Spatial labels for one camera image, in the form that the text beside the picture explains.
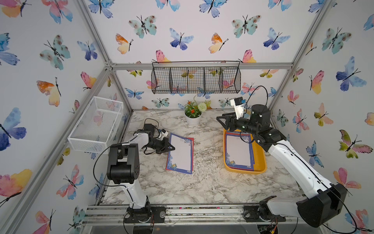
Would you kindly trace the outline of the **blue floral stationery paper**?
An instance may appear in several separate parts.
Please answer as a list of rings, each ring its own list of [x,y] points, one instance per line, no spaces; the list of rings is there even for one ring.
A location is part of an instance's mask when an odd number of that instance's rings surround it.
[[[193,173],[194,138],[171,133],[169,140],[175,150],[168,153],[166,170],[191,175]]]

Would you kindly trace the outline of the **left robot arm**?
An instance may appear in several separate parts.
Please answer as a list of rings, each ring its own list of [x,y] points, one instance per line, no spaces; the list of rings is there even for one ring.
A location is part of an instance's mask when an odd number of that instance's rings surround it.
[[[169,138],[162,140],[153,137],[151,131],[137,131],[133,138],[124,143],[113,144],[109,148],[107,178],[115,186],[121,187],[129,201],[125,221],[146,223],[152,220],[152,209],[148,197],[141,189],[140,174],[141,149],[152,148],[156,153],[168,153],[175,147]]]

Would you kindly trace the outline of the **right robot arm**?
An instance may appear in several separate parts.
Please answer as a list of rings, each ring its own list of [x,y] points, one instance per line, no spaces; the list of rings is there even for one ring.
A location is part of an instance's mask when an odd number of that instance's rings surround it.
[[[243,108],[244,105],[237,105],[234,113],[216,119],[225,130],[251,134],[253,141],[284,166],[304,193],[303,197],[294,199],[270,196],[260,201],[259,217],[264,220],[277,216],[298,217],[317,228],[340,214],[347,195],[345,187],[320,175],[278,129],[271,127],[271,112],[267,106],[253,105],[249,119],[242,117]]]

